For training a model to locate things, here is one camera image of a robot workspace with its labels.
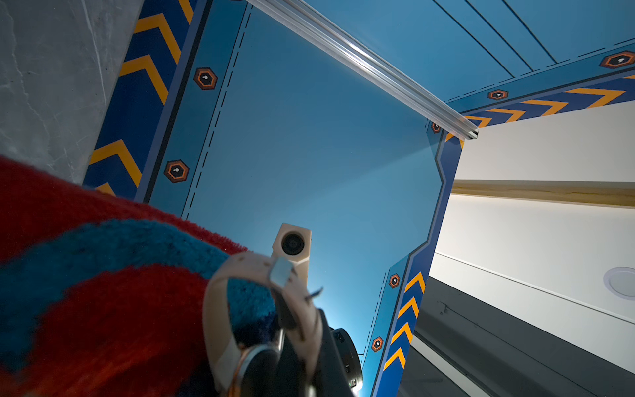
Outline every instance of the red fur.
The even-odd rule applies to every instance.
[[[86,223],[111,219],[145,219],[171,224],[233,255],[246,248],[219,234],[149,205],[83,189],[0,156],[3,186],[0,202],[0,264],[28,247]]]
[[[206,280],[154,265],[103,273],[43,316],[27,369],[39,396],[165,397],[205,358]]]
[[[22,394],[13,375],[0,368],[0,397],[18,397]]]

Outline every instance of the white wall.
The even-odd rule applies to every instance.
[[[457,179],[635,182],[635,101],[481,130]],[[431,276],[635,373],[635,210],[452,195]]]
[[[435,255],[430,275],[635,373],[635,325]]]
[[[627,208],[451,195],[430,274],[635,373],[635,301],[603,281],[634,240]]]
[[[456,179],[635,182],[635,101],[482,128]]]

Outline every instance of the yellow chevron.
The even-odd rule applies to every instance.
[[[619,97],[621,94],[626,91],[620,90],[600,90],[598,88],[576,88],[575,90],[567,91],[572,94],[588,94],[588,95],[602,95],[600,99],[593,102],[591,105],[587,106],[587,109],[591,107],[604,106],[608,102],[611,102],[613,99]]]
[[[152,61],[150,55],[144,55],[142,57],[124,62],[121,66],[121,73],[119,73],[119,76],[125,76],[127,74],[142,71],[144,69],[148,73],[154,89],[157,91],[157,94],[159,94],[159,98],[161,98],[161,101],[165,105],[165,101],[166,99],[168,99],[168,89],[165,88],[163,79],[161,79],[161,75],[159,74],[157,67],[154,65],[154,62]]]
[[[102,193],[106,193],[106,194],[110,194],[111,196],[115,196],[117,197],[117,195],[115,194],[115,192],[112,190],[112,188],[110,187],[110,184],[108,182],[104,183],[103,185],[99,185],[95,188],[96,191],[98,192],[102,192]]]
[[[506,123],[512,123],[518,120],[526,111],[513,111],[511,109],[490,109],[488,112],[496,112],[496,113],[507,113],[512,116],[506,121]]]
[[[178,3],[181,4],[181,9],[183,9],[183,14],[185,14],[185,19],[187,19],[187,23],[192,23],[192,17],[194,16],[194,10],[192,10],[192,6],[190,5],[189,0],[178,0]]]
[[[454,135],[452,135],[451,133],[448,132],[448,135],[445,137],[445,142],[449,141],[450,139],[454,138]],[[462,140],[461,138],[457,137],[459,142],[461,142],[461,150],[463,150],[463,145],[465,145],[465,141]]]
[[[107,144],[106,146],[102,146],[99,149],[95,149],[92,157],[90,158],[90,164],[98,163],[101,160],[115,155],[119,156],[123,166],[126,167],[126,171],[128,171],[128,174],[132,178],[132,181],[137,187],[139,187],[139,182],[141,182],[141,171],[139,171],[139,167],[137,167],[137,164],[130,155],[126,144],[124,144],[121,139],[111,144]]]
[[[544,105],[551,106],[548,111],[544,112],[543,116],[550,116],[552,114],[556,114],[562,110],[565,106],[569,104],[569,102],[558,102],[555,100],[539,100],[539,99],[530,99],[521,102],[522,104],[530,104],[530,105]]]
[[[466,116],[465,118],[468,120],[480,121],[480,123],[478,124],[478,128],[487,127],[487,125],[490,124],[491,121],[491,118],[489,117]]]
[[[406,305],[399,310],[399,314],[397,315],[397,318],[401,317],[411,307],[412,307],[412,310],[415,312],[415,317],[419,318],[419,307],[417,306],[417,301],[415,300],[414,297],[410,299],[408,303],[406,303]]]
[[[399,339],[402,333],[406,333],[406,336],[408,336],[408,341],[412,343],[412,331],[410,330],[410,325],[408,325],[408,323],[405,323],[401,327],[401,329],[397,331],[397,333],[395,333],[395,335],[392,337],[391,344],[395,343],[395,340]]]
[[[421,292],[425,292],[425,282],[424,282],[424,277],[421,275],[421,272],[419,272],[418,275],[416,275],[412,280],[410,280],[408,282],[408,284],[406,284],[406,289],[405,291],[408,291],[410,289],[411,286],[415,285],[419,283],[419,286],[421,287]]]
[[[168,45],[174,62],[178,63],[178,59],[181,57],[181,49],[178,47],[177,40],[174,38],[174,34],[168,25],[168,21],[163,14],[152,15],[151,17],[141,18],[137,21],[135,27],[135,33],[145,32],[146,30],[159,28],[161,35],[165,43]]]
[[[401,363],[401,368],[403,368],[406,365],[406,358],[403,356],[401,348],[399,348],[399,350],[397,350],[395,354],[393,354],[392,357],[390,357],[388,361],[386,361],[386,365],[384,365],[384,371],[386,371],[386,368],[388,368],[392,364],[392,362],[398,358],[399,362]]]

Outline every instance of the concrete wall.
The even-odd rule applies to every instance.
[[[142,0],[0,0],[0,155],[81,183]]]

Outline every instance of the metal track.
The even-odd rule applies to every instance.
[[[446,131],[462,139],[478,136],[478,128],[468,119],[304,1],[248,1]]]

